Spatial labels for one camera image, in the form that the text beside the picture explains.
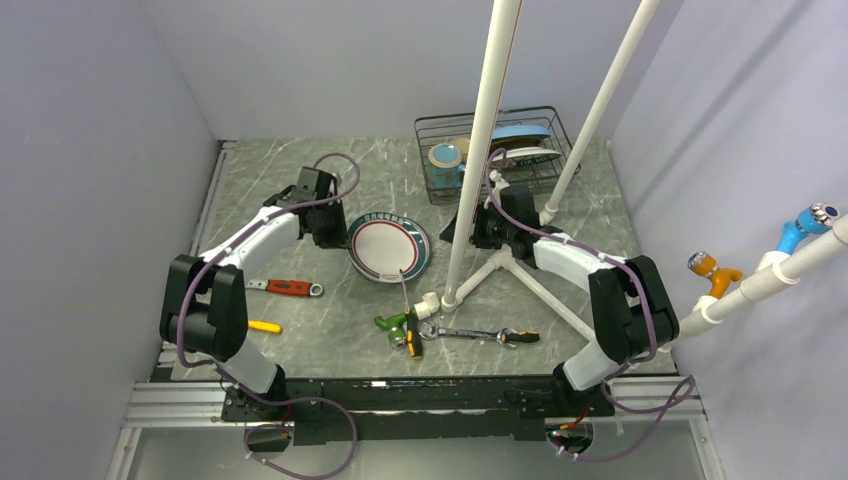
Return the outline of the white ceramic bowl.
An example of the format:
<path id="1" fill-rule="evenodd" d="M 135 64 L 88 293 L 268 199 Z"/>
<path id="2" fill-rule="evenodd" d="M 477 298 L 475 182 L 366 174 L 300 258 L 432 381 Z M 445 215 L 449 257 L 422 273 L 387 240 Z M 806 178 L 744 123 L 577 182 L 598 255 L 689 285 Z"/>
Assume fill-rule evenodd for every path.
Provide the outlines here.
<path id="1" fill-rule="evenodd" d="M 457 149 L 460 155 L 460 161 L 465 163 L 470 149 L 470 139 L 468 137 L 458 137 L 451 141 L 451 144 Z"/>

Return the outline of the green rimmed white plate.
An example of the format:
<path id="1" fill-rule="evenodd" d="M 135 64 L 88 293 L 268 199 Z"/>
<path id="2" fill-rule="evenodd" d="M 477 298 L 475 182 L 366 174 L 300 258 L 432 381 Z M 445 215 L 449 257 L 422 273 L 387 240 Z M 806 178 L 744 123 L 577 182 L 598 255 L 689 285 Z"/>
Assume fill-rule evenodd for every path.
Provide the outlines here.
<path id="1" fill-rule="evenodd" d="M 509 169 L 536 165 L 560 159 L 563 154 L 558 150 L 542 147 L 522 147 L 506 150 L 504 153 L 496 154 L 492 160 L 492 167 L 496 169 Z"/>

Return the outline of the small yellow screwdriver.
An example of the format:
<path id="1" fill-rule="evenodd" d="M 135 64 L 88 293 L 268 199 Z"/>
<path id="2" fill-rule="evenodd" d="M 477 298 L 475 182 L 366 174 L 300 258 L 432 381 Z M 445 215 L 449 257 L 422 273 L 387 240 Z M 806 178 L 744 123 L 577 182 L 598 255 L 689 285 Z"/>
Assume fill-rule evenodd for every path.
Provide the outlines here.
<path id="1" fill-rule="evenodd" d="M 248 327 L 252 330 L 255 330 L 255 331 L 273 334 L 273 335 L 279 335 L 283 331 L 283 328 L 282 328 L 281 325 L 276 324 L 276 323 L 272 323 L 272 322 L 265 322 L 265 321 L 261 321 L 261 320 L 249 320 L 248 321 Z"/>

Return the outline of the black yellow screwdriver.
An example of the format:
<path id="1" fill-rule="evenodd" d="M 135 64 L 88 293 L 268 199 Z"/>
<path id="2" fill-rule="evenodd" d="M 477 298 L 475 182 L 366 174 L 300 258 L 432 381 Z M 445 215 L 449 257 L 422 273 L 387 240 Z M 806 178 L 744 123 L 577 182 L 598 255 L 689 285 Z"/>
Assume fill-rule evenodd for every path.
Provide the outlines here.
<path id="1" fill-rule="evenodd" d="M 402 291 L 404 295 L 404 315 L 405 315 L 405 325 L 406 325 L 406 346 L 409 352 L 409 355 L 414 360 L 420 360 L 423 356 L 423 345 L 420 337 L 420 333 L 418 331 L 418 317 L 414 309 L 412 308 L 412 304 L 409 300 L 408 291 L 406 287 L 406 280 L 402 270 L 398 271 L 399 277 L 401 280 Z"/>

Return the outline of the green pipe fitting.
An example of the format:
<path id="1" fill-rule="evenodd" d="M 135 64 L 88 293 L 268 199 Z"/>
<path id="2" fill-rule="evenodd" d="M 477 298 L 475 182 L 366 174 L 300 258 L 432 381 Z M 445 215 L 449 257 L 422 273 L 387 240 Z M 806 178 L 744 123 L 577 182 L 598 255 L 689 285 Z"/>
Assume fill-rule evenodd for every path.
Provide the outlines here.
<path id="1" fill-rule="evenodd" d="M 403 312 L 388 317 L 376 316 L 375 325 L 387 332 L 389 343 L 397 348 L 402 348 L 407 342 L 406 321 L 408 312 Z"/>

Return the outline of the blue butterfly mug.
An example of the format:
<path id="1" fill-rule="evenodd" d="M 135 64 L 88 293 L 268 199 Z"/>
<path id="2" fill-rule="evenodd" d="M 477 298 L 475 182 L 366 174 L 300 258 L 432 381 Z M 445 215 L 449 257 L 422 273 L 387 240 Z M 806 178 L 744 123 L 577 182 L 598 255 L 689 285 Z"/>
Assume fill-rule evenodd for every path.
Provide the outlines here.
<path id="1" fill-rule="evenodd" d="M 428 151 L 428 185 L 437 196 L 453 195 L 461 188 L 464 176 L 463 155 L 451 143 L 439 143 Z"/>

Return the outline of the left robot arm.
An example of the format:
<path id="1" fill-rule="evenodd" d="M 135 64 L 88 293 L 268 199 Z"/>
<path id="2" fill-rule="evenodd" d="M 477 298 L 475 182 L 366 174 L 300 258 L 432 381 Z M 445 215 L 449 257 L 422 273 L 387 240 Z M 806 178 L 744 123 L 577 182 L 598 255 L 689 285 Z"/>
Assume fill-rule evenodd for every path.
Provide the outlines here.
<path id="1" fill-rule="evenodd" d="M 347 245 L 338 178 L 315 167 L 263 204 L 254 218 L 201 256 L 179 255 L 170 264 L 159 333 L 182 353 L 199 353 L 248 394 L 248 407 L 264 420 L 287 406 L 285 372 L 247 338 L 248 281 L 282 249 L 312 237 L 322 249 Z"/>

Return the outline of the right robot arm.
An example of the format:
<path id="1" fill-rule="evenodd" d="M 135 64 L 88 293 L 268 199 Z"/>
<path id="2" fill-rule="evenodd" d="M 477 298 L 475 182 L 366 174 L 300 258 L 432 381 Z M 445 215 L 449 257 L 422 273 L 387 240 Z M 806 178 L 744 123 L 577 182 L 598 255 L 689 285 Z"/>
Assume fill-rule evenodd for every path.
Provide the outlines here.
<path id="1" fill-rule="evenodd" d="M 608 255 L 542 225 L 525 186 L 506 187 L 498 196 L 498 202 L 477 204 L 470 243 L 506 246 L 514 259 L 580 287 L 591 301 L 593 339 L 553 370 L 552 404 L 574 415 L 588 404 L 590 390 L 675 340 L 679 321 L 651 258 Z"/>

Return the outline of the steel ratchet wrench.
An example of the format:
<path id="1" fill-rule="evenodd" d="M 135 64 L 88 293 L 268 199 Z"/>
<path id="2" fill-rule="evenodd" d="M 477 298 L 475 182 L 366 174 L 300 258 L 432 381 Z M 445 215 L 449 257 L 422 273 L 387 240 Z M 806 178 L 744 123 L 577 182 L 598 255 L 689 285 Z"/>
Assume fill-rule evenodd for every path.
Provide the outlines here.
<path id="1" fill-rule="evenodd" d="M 518 331 L 504 328 L 498 331 L 480 331 L 442 327 L 433 322 L 423 322 L 418 327 L 420 336 L 425 340 L 455 338 L 465 340 L 493 341 L 504 348 L 513 349 L 518 344 L 533 344 L 541 340 L 535 331 Z"/>

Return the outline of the red striped green rim plate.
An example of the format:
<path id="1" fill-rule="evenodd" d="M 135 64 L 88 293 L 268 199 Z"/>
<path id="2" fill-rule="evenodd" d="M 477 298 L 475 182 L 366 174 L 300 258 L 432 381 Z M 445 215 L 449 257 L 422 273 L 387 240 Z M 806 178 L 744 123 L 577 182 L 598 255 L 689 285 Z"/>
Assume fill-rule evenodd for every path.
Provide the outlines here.
<path id="1" fill-rule="evenodd" d="M 347 237 L 354 269 L 375 283 L 415 280 L 432 259 L 426 230 L 401 215 L 380 211 L 363 214 L 348 227 Z"/>

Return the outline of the white pvc elbow fitting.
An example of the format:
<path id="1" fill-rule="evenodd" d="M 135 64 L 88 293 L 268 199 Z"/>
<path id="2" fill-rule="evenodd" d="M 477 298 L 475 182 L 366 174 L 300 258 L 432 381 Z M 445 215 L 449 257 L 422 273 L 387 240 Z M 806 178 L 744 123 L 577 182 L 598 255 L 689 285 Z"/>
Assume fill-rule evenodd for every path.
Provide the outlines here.
<path id="1" fill-rule="evenodd" d="M 436 292 L 428 292 L 413 305 L 412 311 L 419 320 L 426 320 L 438 313 L 440 308 L 441 301 L 439 295 Z"/>

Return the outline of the red handled adjustable wrench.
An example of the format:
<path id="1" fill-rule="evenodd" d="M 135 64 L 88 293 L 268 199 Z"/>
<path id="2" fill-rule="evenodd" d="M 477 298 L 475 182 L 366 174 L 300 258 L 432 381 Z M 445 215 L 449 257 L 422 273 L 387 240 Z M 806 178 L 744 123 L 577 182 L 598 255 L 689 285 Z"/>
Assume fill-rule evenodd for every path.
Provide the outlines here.
<path id="1" fill-rule="evenodd" d="M 292 297 L 320 297 L 324 293 L 321 284 L 286 279 L 251 279 L 246 288 Z"/>

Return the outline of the blue plate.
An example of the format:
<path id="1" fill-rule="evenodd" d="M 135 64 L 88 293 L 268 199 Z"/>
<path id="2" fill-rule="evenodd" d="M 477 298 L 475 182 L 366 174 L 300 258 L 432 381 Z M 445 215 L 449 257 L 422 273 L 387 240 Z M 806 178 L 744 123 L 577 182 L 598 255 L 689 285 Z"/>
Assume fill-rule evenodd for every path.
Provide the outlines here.
<path id="1" fill-rule="evenodd" d="M 524 137 L 547 139 L 550 136 L 550 130 L 542 125 L 516 124 L 495 128 L 492 133 L 492 141 L 505 141 Z"/>

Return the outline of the blue valve knob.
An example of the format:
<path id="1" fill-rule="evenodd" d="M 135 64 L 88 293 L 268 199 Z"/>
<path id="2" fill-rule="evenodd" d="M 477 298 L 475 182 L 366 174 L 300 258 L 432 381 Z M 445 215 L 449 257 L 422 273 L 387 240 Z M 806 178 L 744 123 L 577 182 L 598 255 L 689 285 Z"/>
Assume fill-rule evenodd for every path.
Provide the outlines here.
<path id="1" fill-rule="evenodd" d="M 782 225 L 776 251 L 791 255 L 807 237 L 830 231 L 841 217 L 839 209 L 829 203 L 816 202 L 804 208 L 794 220 Z"/>

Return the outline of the white pvc pipe frame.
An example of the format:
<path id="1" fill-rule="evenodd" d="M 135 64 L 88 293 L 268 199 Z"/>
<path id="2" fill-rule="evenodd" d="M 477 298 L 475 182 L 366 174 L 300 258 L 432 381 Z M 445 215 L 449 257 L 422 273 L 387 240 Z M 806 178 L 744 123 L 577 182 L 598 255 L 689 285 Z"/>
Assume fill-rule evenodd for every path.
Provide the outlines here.
<path id="1" fill-rule="evenodd" d="M 455 270 L 461 264 L 461 256 L 468 243 L 470 221 L 480 188 L 489 185 L 488 175 L 483 170 L 487 166 L 487 153 L 500 109 L 503 84 L 509 68 L 522 6 L 521 1 L 493 3 L 476 112 L 472 124 L 466 178 L 460 196 L 458 222 L 450 257 L 447 293 L 442 299 L 442 306 L 447 310 L 452 310 L 460 302 L 460 288 L 456 285 Z M 571 167 L 580 162 L 583 144 L 591 139 L 658 6 L 657 1 L 642 1 L 639 4 L 592 104 L 584 129 L 578 136 L 578 144 L 574 146 L 567 167 L 560 175 L 557 191 L 563 190 L 571 179 L 573 175 Z M 766 253 L 764 258 L 770 263 L 743 279 L 737 289 L 720 299 L 709 295 L 699 299 L 692 313 L 680 321 L 680 337 L 682 339 L 694 337 L 715 328 L 725 318 L 743 308 L 796 285 L 807 272 L 846 251 L 847 219 L 841 217 L 832 222 L 828 231 L 820 234 L 792 255 L 782 252 Z"/>

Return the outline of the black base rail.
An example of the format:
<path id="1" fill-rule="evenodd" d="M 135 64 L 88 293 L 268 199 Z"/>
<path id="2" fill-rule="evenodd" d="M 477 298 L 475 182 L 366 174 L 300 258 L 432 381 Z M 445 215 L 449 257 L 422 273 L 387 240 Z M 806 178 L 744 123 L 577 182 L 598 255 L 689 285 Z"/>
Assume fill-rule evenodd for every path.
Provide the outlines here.
<path id="1" fill-rule="evenodd" d="M 596 387 L 568 391 L 550 374 L 518 376 L 294 378 L 292 408 L 266 406 L 229 387 L 227 423 L 287 421 L 297 446 L 349 439 L 407 440 L 510 437 L 538 441 L 573 420 L 609 418 L 612 404 Z"/>

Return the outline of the orange valve knob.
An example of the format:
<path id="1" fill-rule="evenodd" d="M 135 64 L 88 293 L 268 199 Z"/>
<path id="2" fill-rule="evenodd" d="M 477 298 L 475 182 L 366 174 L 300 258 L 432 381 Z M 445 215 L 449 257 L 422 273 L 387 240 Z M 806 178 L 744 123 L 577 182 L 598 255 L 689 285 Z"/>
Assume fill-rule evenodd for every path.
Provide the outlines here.
<path id="1" fill-rule="evenodd" d="M 705 251 L 695 252 L 687 261 L 688 269 L 696 276 L 706 278 L 711 286 L 708 295 L 721 299 L 733 283 L 740 282 L 744 273 L 740 270 L 720 267 L 717 260 Z"/>

